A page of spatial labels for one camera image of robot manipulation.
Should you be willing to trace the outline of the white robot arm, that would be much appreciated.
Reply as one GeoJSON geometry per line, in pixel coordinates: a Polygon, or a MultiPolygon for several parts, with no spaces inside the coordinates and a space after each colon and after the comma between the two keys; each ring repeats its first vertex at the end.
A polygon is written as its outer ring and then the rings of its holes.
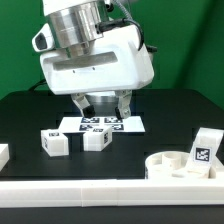
{"type": "Polygon", "coordinates": [[[69,94],[84,117],[95,115],[89,93],[112,91],[116,116],[131,115],[132,91],[148,85],[154,70],[151,49],[138,23],[111,19],[106,0],[43,0],[48,23],[33,44],[51,91],[69,94]]]}

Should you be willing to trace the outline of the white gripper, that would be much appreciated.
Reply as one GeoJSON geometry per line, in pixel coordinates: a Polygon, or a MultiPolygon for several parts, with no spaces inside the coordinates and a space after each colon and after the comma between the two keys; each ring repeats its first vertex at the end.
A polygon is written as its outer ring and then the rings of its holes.
{"type": "Polygon", "coordinates": [[[115,113],[121,120],[131,116],[131,90],[148,85],[154,77],[146,47],[138,46],[137,28],[130,25],[105,32],[92,42],[89,54],[69,58],[65,49],[59,49],[43,53],[40,63],[51,91],[72,94],[85,118],[94,117],[95,109],[83,93],[116,91],[115,113]]]}

